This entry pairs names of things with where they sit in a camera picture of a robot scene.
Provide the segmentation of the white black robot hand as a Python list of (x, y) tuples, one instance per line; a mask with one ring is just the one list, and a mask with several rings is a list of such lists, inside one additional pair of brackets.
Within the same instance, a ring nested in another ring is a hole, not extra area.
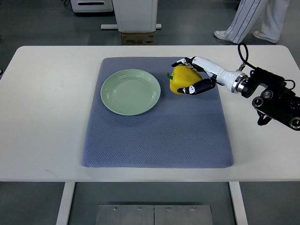
[(220, 65), (203, 57), (182, 58), (172, 64), (172, 67), (184, 65), (199, 73), (202, 80), (185, 88), (179, 88), (180, 94), (197, 95), (213, 89), (216, 84), (225, 86), (231, 93), (241, 92), (241, 86), (248, 76), (243, 72), (228, 71)]

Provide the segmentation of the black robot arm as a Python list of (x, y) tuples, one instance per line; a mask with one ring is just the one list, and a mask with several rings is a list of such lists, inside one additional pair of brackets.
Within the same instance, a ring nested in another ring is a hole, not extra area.
[(265, 88), (252, 100), (252, 106), (259, 116), (257, 124), (263, 126), (271, 120), (276, 120), (299, 131), (300, 98), (293, 92), (295, 82), (248, 63), (248, 48), (245, 43), (238, 44), (238, 53), (243, 62), (240, 69), (247, 65), (252, 70), (249, 77), (239, 81), (237, 91), (243, 97), (249, 98), (258, 86)]

